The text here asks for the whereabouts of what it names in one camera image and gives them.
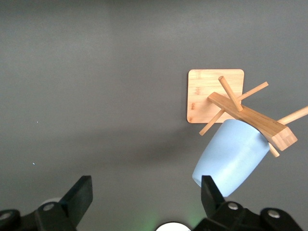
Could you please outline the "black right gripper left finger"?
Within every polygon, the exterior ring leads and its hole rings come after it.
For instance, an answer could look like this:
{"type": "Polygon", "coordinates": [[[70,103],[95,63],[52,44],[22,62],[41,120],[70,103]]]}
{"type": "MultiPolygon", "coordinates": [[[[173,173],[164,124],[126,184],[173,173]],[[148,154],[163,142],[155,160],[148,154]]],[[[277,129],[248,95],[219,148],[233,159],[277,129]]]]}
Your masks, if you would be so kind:
{"type": "Polygon", "coordinates": [[[92,178],[82,176],[59,200],[47,202],[32,213],[16,209],[0,212],[2,231],[75,231],[93,200],[92,178]]]}

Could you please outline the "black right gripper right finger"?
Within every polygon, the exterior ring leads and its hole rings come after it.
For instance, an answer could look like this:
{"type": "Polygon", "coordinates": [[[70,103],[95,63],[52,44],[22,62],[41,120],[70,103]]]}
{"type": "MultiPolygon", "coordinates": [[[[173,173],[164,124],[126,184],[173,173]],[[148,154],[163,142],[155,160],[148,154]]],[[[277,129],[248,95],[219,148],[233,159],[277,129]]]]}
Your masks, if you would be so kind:
{"type": "Polygon", "coordinates": [[[255,214],[237,202],[226,201],[211,176],[202,176],[201,201],[206,218],[194,231],[301,231],[285,211],[267,207],[255,214]]]}

